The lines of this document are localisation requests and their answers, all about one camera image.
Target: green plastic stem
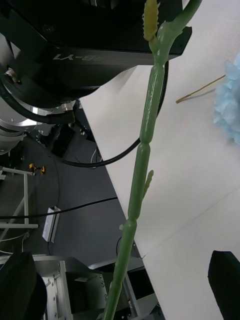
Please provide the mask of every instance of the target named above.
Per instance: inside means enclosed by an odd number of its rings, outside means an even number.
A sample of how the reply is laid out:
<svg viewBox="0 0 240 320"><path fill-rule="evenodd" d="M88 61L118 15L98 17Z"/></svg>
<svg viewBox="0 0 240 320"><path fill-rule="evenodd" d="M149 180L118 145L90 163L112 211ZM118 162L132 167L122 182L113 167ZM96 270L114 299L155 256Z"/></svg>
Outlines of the green plastic stem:
<svg viewBox="0 0 240 320"><path fill-rule="evenodd" d="M172 22L164 22L157 37L149 42L154 58L151 69L145 107L140 130L140 145L137 148L135 166L132 178L131 193L128 205L128 219L126 220L120 242L113 280L107 298L103 320L113 320L122 290L122 282L128 267L134 236L137 229L137 219L140 216L147 170L150 158L150 142L153 139L157 118L160 95L164 78L164 65L168 61L169 51L177 36L193 17L202 0L190 0L183 12Z"/></svg>

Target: dark floor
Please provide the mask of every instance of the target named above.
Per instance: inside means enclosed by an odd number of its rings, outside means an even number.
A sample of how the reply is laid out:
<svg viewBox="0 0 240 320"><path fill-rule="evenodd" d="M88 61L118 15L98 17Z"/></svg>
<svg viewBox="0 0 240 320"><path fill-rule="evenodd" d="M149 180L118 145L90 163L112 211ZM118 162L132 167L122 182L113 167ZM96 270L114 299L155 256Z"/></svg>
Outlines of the dark floor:
<svg viewBox="0 0 240 320"><path fill-rule="evenodd" d="M56 163L39 145L27 138L24 139L23 146L23 170L27 170L30 163L46 167L45 175L38 174L28 179L30 214L46 213L48 207L57 204L58 194L58 207L62 210L116 196L105 167L87 169ZM65 158L76 161L77 157L82 162L90 162L95 149L94 142L75 134ZM22 197L23 178L8 175L0 185L0 215L12 215ZM112 259L116 256L116 244L121 236L119 226L124 221L118 200L64 213L59 217L55 242L49 246L50 252L52 255L75 257L87 266ZM42 239L44 222L44 217L37 219L39 228L31 231L30 238L24 241L25 251L48 254L47 243ZM18 239L15 243L21 247L21 240ZM4 248L1 246L2 250L6 248L13 249L12 243Z"/></svg>

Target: blue hydrangea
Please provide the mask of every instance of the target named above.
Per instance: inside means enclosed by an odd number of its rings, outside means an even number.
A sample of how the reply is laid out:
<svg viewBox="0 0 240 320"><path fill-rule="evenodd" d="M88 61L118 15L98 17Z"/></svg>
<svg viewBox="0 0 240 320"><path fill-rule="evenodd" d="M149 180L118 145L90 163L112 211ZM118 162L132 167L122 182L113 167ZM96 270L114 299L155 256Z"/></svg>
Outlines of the blue hydrangea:
<svg viewBox="0 0 240 320"><path fill-rule="evenodd" d="M225 82L216 88L213 123L240 146L240 52L233 64L225 62Z"/></svg>

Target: white table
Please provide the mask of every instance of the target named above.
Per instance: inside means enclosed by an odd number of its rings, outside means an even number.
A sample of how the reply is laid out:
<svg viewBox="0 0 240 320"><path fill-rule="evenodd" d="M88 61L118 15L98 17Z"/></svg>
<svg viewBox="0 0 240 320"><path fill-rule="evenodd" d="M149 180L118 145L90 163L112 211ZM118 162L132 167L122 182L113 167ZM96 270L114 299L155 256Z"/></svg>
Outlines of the white table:
<svg viewBox="0 0 240 320"><path fill-rule="evenodd" d="M214 92L175 101L222 76L240 51L240 2L203 0L189 25L184 54L170 61L135 241L166 320L218 320L208 267L213 250L240 260L240 147L212 123ZM125 71L81 99L104 160L138 137L149 72ZM135 156L107 166L125 215Z"/></svg>

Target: gray floor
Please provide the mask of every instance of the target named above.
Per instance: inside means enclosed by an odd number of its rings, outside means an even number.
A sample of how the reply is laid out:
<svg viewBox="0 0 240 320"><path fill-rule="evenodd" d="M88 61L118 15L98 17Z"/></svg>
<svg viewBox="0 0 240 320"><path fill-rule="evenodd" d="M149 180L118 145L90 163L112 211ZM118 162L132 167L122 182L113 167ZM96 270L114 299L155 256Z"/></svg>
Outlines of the gray floor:
<svg viewBox="0 0 240 320"><path fill-rule="evenodd" d="M46 213L48 207L55 206L58 193L60 209L116 196L105 167L87 169L56 163L33 141L25 139L23 145L25 151L22 169L27 170L30 163L46 167L45 175L38 174L29 178L29 208L32 214ZM95 143L75 134L66 157L72 161L76 161L77 157L82 162L89 162L95 148ZM12 215L20 202L23 196L21 178L9 175L0 185L0 215ZM45 218L32 220L39 224L39 228L33 230L30 238L24 241L24 250L33 254L47 254L47 243L42 239ZM52 255L75 257L87 266L112 259L116 256L116 244L121 236L119 226L124 221L118 200L64 213L59 218L55 242L49 246L50 252ZM15 245L18 249L21 248L21 240L16 241ZM7 249L13 249L13 244L8 243Z"/></svg>

